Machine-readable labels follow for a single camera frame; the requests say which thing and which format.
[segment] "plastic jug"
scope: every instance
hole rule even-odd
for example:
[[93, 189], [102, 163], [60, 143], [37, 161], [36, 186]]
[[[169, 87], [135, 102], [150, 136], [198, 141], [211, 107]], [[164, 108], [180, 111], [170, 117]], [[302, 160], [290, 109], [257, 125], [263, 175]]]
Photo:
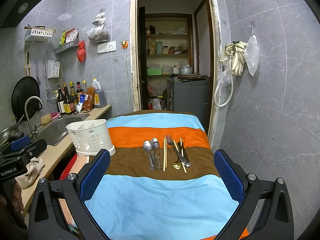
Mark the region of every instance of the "plastic jug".
[[106, 98], [104, 96], [104, 91], [100, 86], [100, 83], [96, 78], [92, 80], [92, 86], [95, 87], [95, 95], [94, 95], [94, 102], [93, 107], [94, 108], [102, 108], [107, 105]]

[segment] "sink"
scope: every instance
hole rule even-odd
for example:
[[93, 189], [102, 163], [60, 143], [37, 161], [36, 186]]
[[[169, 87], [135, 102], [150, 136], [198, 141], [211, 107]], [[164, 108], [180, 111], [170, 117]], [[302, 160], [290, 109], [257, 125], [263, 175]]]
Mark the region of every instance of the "sink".
[[68, 134], [66, 126], [72, 122], [80, 122], [90, 114], [62, 115], [39, 131], [37, 139], [45, 139], [47, 144], [56, 146]]

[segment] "shower hose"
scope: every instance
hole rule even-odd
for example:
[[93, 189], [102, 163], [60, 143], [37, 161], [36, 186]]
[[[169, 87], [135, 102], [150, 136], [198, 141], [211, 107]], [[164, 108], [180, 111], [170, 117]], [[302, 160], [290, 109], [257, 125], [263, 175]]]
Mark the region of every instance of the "shower hose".
[[217, 93], [218, 93], [218, 90], [220, 88], [220, 85], [218, 84], [217, 87], [216, 87], [216, 90], [214, 92], [214, 96], [213, 96], [213, 102], [214, 104], [217, 106], [217, 107], [223, 107], [225, 106], [231, 99], [232, 97], [232, 93], [233, 93], [233, 78], [232, 78], [232, 56], [233, 56], [233, 51], [230, 51], [229, 53], [229, 75], [230, 75], [230, 78], [231, 78], [231, 91], [230, 91], [230, 95], [229, 95], [229, 98], [227, 99], [227, 101], [225, 101], [223, 104], [219, 105], [218, 104], [218, 100], [217, 100]]

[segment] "metal screw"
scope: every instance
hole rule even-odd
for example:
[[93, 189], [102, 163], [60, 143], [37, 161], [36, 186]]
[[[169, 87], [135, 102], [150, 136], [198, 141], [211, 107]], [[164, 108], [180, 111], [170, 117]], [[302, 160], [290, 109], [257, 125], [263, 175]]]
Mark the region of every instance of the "metal screw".
[[281, 178], [279, 178], [277, 181], [278, 181], [280, 184], [284, 184], [284, 180], [281, 179]]
[[249, 180], [255, 180], [255, 179], [257, 178], [257, 176], [254, 175], [254, 174], [252, 174], [252, 173], [250, 173], [250, 174], [248, 175], [248, 178], [249, 178]]
[[45, 180], [46, 180], [46, 178], [45, 178], [45, 177], [41, 177], [41, 178], [39, 179], [39, 183], [44, 183], [44, 182], [45, 182]]
[[70, 179], [70, 180], [73, 180], [75, 177], [76, 177], [76, 174], [75, 174], [75, 173], [70, 173], [70, 174], [68, 175], [68, 179]]

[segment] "red bag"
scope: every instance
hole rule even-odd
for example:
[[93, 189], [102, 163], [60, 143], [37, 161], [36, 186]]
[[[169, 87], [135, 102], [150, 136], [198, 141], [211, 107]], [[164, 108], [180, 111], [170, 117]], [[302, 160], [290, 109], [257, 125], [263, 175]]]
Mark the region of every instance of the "red bag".
[[79, 41], [78, 46], [79, 46], [79, 49], [77, 51], [77, 57], [78, 57], [80, 62], [84, 62], [84, 58], [85, 58], [85, 55], [86, 55], [84, 40]]

